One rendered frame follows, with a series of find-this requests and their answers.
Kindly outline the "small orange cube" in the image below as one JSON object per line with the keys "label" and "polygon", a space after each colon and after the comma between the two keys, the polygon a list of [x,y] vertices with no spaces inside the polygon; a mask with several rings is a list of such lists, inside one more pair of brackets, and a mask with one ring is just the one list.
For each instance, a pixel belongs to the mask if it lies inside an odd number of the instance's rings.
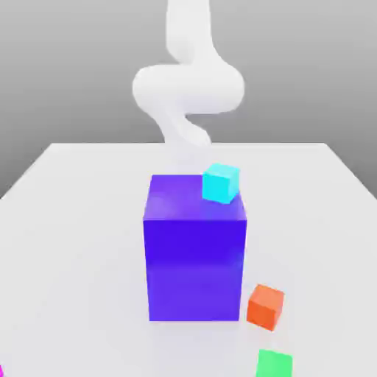
{"label": "small orange cube", "polygon": [[269,331],[274,331],[283,308],[284,293],[258,284],[247,305],[247,321]]}

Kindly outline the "large purple box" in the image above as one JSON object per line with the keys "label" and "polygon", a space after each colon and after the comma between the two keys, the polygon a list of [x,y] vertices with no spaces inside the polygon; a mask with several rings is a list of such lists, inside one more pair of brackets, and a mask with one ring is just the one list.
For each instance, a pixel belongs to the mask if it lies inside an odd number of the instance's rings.
{"label": "large purple box", "polygon": [[199,175],[153,175],[144,210],[149,319],[237,321],[247,215],[202,198]]}

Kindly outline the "small cyan cube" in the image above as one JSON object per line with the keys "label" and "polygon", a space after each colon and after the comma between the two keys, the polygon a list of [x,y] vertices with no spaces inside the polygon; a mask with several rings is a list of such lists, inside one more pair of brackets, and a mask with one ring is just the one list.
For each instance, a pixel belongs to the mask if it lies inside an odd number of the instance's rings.
{"label": "small cyan cube", "polygon": [[240,169],[214,163],[202,175],[202,198],[212,202],[230,204],[239,193]]}

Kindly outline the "small green cube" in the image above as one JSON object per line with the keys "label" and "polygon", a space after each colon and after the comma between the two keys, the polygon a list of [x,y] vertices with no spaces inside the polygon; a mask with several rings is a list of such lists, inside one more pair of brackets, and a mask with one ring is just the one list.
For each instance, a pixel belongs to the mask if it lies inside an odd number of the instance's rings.
{"label": "small green cube", "polygon": [[256,377],[292,377],[293,358],[289,354],[261,349]]}

